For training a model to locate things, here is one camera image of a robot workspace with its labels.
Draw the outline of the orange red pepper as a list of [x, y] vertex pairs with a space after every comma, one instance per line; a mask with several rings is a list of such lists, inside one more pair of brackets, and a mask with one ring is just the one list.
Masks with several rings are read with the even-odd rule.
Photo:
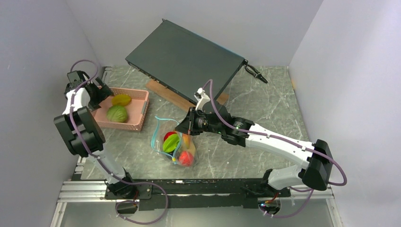
[[187, 134], [182, 134], [184, 149], [189, 149], [192, 143], [191, 136]]

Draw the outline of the red apple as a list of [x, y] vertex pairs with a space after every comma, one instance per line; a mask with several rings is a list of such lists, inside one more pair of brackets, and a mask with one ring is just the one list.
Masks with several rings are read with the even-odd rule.
[[166, 141], [166, 140], [168, 139], [168, 137], [170, 137], [171, 135], [174, 135], [174, 134], [176, 134], [175, 131], [169, 131], [169, 132], [167, 132], [167, 133], [165, 134], [164, 138], [163, 138], [163, 141]]

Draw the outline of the clear zip top bag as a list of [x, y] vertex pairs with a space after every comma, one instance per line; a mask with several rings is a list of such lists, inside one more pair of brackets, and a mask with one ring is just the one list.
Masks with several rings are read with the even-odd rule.
[[153, 151], [170, 160], [173, 164], [191, 167], [196, 163], [197, 150], [192, 136], [178, 132], [179, 122], [174, 119], [155, 117], [156, 128], [151, 138]]

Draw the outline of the green star fruit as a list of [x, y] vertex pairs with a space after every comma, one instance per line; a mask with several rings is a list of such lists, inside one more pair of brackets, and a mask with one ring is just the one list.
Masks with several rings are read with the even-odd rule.
[[180, 142], [180, 137], [177, 134], [171, 135], [163, 142], [162, 149], [165, 153], [174, 152]]

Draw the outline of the yellow lemon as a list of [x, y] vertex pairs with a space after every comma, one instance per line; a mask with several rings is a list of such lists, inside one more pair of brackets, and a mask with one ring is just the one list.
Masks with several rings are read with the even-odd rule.
[[186, 150], [188, 153], [190, 153], [193, 157], [195, 157], [196, 154], [196, 147], [193, 142], [190, 143], [189, 147]]

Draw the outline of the red tomato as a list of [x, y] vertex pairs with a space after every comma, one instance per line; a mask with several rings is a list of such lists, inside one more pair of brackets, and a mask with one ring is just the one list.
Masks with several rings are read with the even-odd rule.
[[194, 162], [194, 156], [188, 151], [183, 151], [180, 153], [178, 162], [182, 166], [186, 167], [192, 166]]

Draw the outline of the pink plastic basket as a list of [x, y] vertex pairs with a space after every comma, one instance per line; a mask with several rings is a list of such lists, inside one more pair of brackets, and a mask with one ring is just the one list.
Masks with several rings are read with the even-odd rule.
[[[127, 131], [142, 130], [145, 116], [149, 106], [149, 92], [140, 89], [111, 87], [113, 95], [107, 97], [100, 103], [100, 108], [92, 111], [92, 116], [100, 127], [113, 128]], [[117, 95], [125, 95], [131, 98], [131, 101], [123, 107], [115, 110], [114, 119], [123, 119], [125, 121], [110, 121], [107, 118], [108, 110], [113, 107], [113, 98]]]

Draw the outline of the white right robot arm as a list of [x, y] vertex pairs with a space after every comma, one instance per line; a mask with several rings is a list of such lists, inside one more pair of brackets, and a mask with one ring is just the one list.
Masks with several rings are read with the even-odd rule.
[[265, 172], [260, 186], [261, 192], [266, 196], [299, 184], [318, 191], [327, 189], [333, 160], [326, 141], [292, 139], [263, 128], [251, 120], [231, 116], [225, 108], [219, 113], [221, 117], [213, 111], [204, 112], [191, 107], [175, 130], [191, 136], [203, 132], [215, 133], [228, 144], [257, 148], [294, 163], [290, 167], [269, 169]]

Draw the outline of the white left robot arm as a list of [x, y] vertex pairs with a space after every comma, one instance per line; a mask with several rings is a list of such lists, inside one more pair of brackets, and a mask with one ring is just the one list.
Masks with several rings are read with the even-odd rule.
[[109, 192], [125, 199], [133, 197], [137, 187], [132, 177], [104, 148], [105, 136], [92, 115], [113, 91], [101, 79], [80, 70], [69, 72], [67, 78], [66, 108], [53, 120], [62, 140], [71, 154], [86, 158], [101, 171]]

